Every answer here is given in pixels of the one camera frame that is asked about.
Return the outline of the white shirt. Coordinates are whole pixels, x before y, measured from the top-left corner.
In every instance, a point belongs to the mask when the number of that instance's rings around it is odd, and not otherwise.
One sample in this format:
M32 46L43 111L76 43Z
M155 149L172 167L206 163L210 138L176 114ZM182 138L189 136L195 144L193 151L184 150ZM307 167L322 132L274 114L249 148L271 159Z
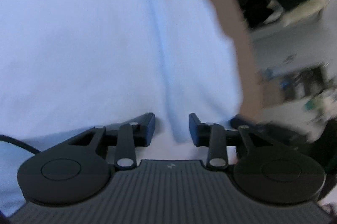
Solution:
M206 158L189 114L227 125L242 89L210 0L1 0L1 134L45 150L146 112L141 159Z

